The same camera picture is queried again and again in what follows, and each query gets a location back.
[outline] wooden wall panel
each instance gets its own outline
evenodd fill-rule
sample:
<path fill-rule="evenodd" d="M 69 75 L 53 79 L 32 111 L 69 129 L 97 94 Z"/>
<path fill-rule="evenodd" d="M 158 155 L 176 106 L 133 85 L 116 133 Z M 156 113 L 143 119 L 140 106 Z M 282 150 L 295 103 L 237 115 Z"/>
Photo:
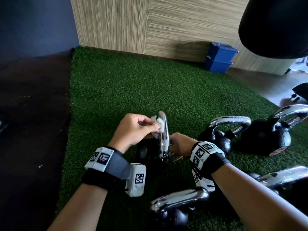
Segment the wooden wall panel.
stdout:
<path fill-rule="evenodd" d="M 272 59 L 256 55 L 246 49 L 239 37 L 232 45 L 240 52 L 234 57 L 232 67 L 283 75 L 295 59 Z"/>
<path fill-rule="evenodd" d="M 151 0 L 145 54 L 202 62 L 210 41 L 233 44 L 249 0 Z"/>
<path fill-rule="evenodd" d="M 71 0 L 82 46 L 144 54 L 150 0 Z"/>

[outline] black punching bag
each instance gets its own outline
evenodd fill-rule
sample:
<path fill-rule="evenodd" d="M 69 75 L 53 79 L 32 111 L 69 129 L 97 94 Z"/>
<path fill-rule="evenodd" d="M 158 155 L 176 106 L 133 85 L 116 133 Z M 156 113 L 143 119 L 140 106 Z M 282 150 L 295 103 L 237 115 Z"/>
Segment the black punching bag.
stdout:
<path fill-rule="evenodd" d="M 308 55 L 308 0 L 250 0 L 238 29 L 253 53 L 279 59 Z"/>

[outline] green turf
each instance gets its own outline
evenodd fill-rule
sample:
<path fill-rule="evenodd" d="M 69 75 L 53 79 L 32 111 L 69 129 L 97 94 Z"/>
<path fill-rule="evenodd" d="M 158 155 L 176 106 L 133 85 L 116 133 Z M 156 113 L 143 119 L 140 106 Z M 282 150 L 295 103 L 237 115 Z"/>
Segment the green turf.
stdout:
<path fill-rule="evenodd" d="M 170 134 L 180 132 L 197 138 L 215 117 L 265 118 L 277 110 L 277 106 L 229 75 L 211 73 L 194 64 L 79 47 L 74 52 L 72 68 L 72 120 L 57 213 L 79 187 L 85 163 L 97 147 L 109 142 L 126 113 L 152 116 L 162 110 L 167 115 Z M 264 158 L 232 152 L 228 159 L 241 170 L 259 174 L 295 164 L 308 165 L 306 128 L 299 124 L 291 134 L 292 147 L 285 154 Z M 135 151 L 132 147 L 125 154 L 130 162 Z M 108 192 L 98 230 L 102 226 L 104 230 L 143 230 L 149 202 L 157 192 L 165 193 L 160 189 L 163 183 L 168 184 L 168 192 L 193 187 L 188 159 L 172 163 L 161 176 L 147 175 L 142 197 L 130 198 L 124 192 L 125 182 L 118 183 Z M 190 230 L 244 230 L 236 216 L 209 209 L 210 205 L 205 205 L 190 216 Z"/>

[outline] forearm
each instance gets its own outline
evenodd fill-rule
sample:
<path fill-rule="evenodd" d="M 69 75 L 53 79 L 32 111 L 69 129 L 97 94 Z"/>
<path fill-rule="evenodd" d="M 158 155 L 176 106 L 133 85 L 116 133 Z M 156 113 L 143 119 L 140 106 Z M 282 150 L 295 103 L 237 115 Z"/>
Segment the forearm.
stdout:
<path fill-rule="evenodd" d="M 95 230 L 107 190 L 81 184 L 48 231 Z"/>
<path fill-rule="evenodd" d="M 308 230 L 308 217 L 233 165 L 212 177 L 249 231 Z"/>

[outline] blue plastic container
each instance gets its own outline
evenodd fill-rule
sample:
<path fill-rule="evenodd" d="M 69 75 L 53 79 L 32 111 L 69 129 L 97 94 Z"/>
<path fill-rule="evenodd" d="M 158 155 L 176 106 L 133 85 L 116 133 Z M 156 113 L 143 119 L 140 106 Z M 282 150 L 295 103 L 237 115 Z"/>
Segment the blue plastic container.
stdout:
<path fill-rule="evenodd" d="M 209 57 L 206 58 L 204 63 L 204 68 L 211 72 L 216 73 L 226 73 L 229 66 L 232 65 L 232 62 L 220 62 L 220 61 L 214 61 L 209 59 Z"/>
<path fill-rule="evenodd" d="M 211 42 L 207 57 L 219 62 L 230 62 L 237 53 L 238 50 L 230 45 Z"/>

